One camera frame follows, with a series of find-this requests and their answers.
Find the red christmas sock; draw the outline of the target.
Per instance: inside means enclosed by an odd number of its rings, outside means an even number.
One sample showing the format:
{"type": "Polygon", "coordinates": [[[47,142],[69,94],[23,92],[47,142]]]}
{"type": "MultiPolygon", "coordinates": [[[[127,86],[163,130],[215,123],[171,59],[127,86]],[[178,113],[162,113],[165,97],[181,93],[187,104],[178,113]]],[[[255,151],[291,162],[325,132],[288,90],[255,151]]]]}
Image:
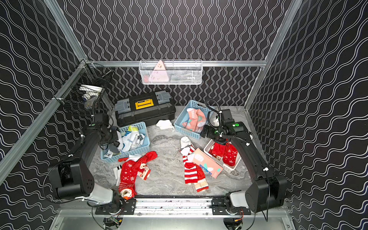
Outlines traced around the red christmas sock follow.
{"type": "Polygon", "coordinates": [[[231,143],[227,143],[225,155],[223,156],[223,162],[227,166],[233,167],[236,164],[237,155],[238,155],[237,149],[231,143]]]}

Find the white neon yellow sock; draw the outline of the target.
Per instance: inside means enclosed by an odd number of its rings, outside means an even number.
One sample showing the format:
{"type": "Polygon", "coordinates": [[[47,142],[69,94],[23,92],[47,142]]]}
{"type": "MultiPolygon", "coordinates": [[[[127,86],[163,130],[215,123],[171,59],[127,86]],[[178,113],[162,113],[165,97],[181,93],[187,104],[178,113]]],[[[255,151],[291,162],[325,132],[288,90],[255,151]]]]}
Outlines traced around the white neon yellow sock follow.
{"type": "Polygon", "coordinates": [[[117,149],[120,153],[139,148],[145,139],[145,135],[139,132],[138,127],[129,126],[127,131],[119,131],[119,145],[117,149]]]}

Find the red white striped sock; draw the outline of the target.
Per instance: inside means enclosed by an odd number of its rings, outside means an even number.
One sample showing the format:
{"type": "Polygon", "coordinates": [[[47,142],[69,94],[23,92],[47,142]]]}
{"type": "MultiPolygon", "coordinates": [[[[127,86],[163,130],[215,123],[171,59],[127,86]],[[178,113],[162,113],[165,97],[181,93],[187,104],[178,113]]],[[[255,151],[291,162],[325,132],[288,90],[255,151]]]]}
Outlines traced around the red white striped sock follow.
{"type": "Polygon", "coordinates": [[[195,149],[192,145],[187,145],[181,148],[184,163],[185,183],[189,185],[193,184],[196,191],[199,193],[209,189],[209,184],[202,168],[190,161],[190,157],[194,151],[195,149]]]}

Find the red striped cuff sock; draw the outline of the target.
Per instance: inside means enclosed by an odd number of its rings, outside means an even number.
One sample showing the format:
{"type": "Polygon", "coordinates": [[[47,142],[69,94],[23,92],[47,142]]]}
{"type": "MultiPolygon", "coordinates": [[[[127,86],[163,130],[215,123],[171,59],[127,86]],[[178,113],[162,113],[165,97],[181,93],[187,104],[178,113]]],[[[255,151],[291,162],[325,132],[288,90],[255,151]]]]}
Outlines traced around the red striped cuff sock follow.
{"type": "Polygon", "coordinates": [[[213,157],[215,157],[216,159],[222,159],[223,156],[225,155],[225,150],[226,150],[226,146],[225,145],[221,145],[218,143],[214,143],[210,150],[209,150],[209,154],[212,155],[213,157]]]}

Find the red santa sock front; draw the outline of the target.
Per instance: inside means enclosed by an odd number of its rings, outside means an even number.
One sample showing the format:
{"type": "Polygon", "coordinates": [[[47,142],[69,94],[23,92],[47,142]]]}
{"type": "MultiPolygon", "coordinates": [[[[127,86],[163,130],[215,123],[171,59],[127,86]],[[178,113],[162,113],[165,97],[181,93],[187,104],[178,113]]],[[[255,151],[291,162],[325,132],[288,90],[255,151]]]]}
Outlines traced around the red santa sock front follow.
{"type": "Polygon", "coordinates": [[[135,182],[138,177],[139,169],[140,161],[135,162],[130,160],[122,165],[118,191],[121,197],[125,200],[129,200],[137,194],[135,182]]]}

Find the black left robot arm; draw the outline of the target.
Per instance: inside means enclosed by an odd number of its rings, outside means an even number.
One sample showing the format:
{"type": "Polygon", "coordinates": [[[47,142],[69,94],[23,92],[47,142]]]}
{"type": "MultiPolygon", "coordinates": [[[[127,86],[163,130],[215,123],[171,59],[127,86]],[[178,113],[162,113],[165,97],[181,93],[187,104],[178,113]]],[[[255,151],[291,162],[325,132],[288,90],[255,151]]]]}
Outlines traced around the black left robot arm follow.
{"type": "Polygon", "coordinates": [[[51,183],[54,198],[64,199],[64,203],[74,200],[97,205],[116,203],[114,191],[97,184],[88,166],[98,147],[106,152],[119,153],[119,131],[109,121],[110,117],[105,113],[94,115],[92,124],[79,129],[80,138],[67,156],[48,168],[46,179],[51,183]]]}

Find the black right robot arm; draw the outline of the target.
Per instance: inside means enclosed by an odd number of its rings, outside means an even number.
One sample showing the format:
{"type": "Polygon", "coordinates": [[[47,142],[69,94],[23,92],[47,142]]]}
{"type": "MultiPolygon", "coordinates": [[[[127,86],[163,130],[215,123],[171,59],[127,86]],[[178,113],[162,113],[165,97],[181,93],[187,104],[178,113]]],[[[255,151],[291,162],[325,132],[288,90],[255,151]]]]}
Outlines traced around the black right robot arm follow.
{"type": "Polygon", "coordinates": [[[252,184],[247,190],[226,195],[228,210],[248,208],[251,212],[258,213],[284,205],[288,182],[268,165],[254,145],[251,132],[244,123],[228,123],[219,127],[206,125],[201,134],[218,144],[230,142],[250,174],[252,184]]]}

